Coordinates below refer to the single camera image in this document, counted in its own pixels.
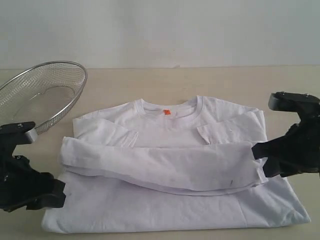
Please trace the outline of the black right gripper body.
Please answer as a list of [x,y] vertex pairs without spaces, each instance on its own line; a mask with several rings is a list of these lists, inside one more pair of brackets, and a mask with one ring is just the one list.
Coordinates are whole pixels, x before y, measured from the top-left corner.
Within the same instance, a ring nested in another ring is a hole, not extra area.
[[320,117],[293,124],[285,134],[284,156],[280,161],[281,175],[320,173]]

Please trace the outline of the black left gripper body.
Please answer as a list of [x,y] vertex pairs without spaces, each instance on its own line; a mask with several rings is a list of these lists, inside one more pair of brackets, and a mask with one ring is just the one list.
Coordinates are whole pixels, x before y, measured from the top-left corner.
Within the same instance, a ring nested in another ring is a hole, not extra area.
[[47,172],[34,170],[28,158],[12,153],[12,148],[0,148],[0,208],[9,213],[49,190]]

